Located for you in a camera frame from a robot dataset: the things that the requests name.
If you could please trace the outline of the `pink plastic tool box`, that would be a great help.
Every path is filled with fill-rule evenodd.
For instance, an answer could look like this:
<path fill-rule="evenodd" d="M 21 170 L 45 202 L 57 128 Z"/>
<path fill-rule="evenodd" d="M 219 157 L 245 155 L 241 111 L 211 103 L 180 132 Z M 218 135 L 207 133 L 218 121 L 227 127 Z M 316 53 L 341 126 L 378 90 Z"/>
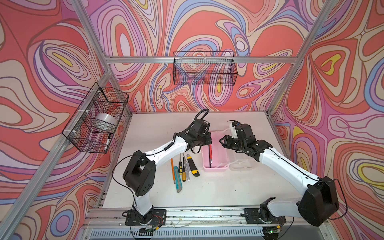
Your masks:
<path fill-rule="evenodd" d="M 225 135 L 231 135 L 229 128 L 211 132 L 213 163 L 212 167 L 209 168 L 209 146 L 203 146 L 201 149 L 203 170 L 205 172 L 224 172 L 227 169 L 231 171 L 249 171 L 255 168 L 255 164 L 252 164 L 247 156 L 223 148 L 219 140 Z"/>

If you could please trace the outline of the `black yellow box cutter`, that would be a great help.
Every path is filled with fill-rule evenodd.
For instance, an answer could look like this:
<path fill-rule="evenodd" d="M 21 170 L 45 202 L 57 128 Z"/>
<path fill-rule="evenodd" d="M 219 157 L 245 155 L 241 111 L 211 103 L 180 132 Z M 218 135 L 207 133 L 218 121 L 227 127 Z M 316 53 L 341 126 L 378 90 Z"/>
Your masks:
<path fill-rule="evenodd" d="M 188 160 L 188 163 L 189 163 L 189 166 L 190 166 L 190 170 L 191 170 L 191 173 L 193 174 L 193 176 L 194 177 L 199 177 L 200 176 L 200 172 L 199 172 L 198 168 L 196 167 L 195 162 L 194 162 L 192 156 L 187 154 L 187 160 Z"/>

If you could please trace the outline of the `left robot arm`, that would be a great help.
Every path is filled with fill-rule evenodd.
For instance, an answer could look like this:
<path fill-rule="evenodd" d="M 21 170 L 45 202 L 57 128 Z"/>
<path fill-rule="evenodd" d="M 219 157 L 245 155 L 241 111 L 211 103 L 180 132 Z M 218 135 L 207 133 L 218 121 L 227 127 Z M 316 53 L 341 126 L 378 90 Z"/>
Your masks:
<path fill-rule="evenodd" d="M 134 209 L 139 215 L 146 216 L 153 209 L 150 190 L 155 182 L 157 167 L 192 148 L 211 144 L 209 128 L 209 122 L 196 119 L 185 130 L 175 133 L 168 143 L 145 153 L 134 152 L 123 179 L 134 192 Z"/>

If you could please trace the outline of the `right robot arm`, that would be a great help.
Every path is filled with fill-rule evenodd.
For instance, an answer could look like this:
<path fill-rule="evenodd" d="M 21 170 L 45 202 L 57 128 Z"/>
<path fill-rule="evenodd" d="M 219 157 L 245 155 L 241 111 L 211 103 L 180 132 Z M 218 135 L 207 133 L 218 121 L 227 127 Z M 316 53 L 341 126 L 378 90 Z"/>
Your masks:
<path fill-rule="evenodd" d="M 302 218 L 310 225 L 319 227 L 339 210 L 334 180 L 304 170 L 280 154 L 270 143 L 257 140 L 248 124 L 231 120 L 230 129 L 231 134 L 219 140 L 224 148 L 245 154 L 268 166 L 301 195 L 291 199 L 270 197 L 264 201 L 256 214 L 262 222 L 270 223 L 278 217 L 293 217 Z"/>

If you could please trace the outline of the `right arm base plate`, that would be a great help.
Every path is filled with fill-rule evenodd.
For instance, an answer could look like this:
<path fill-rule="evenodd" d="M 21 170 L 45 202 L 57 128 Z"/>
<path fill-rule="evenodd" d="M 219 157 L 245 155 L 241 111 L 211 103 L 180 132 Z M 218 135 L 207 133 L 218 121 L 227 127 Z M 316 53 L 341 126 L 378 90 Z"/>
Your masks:
<path fill-rule="evenodd" d="M 268 209 L 245 208 L 244 212 L 241 213 L 240 216 L 246 219 L 247 224 L 284 225 L 287 223 L 285 217 L 275 217 L 268 211 Z"/>

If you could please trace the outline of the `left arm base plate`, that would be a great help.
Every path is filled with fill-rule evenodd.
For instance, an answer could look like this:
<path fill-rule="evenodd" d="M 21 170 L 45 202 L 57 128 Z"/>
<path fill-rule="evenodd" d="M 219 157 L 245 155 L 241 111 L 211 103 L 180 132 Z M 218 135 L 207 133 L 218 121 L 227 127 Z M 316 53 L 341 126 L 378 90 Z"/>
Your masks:
<path fill-rule="evenodd" d="M 153 226 L 161 227 L 166 223 L 166 209 L 152 209 L 147 214 L 141 215 L 135 208 L 123 212 L 122 216 L 126 218 L 126 226 Z"/>

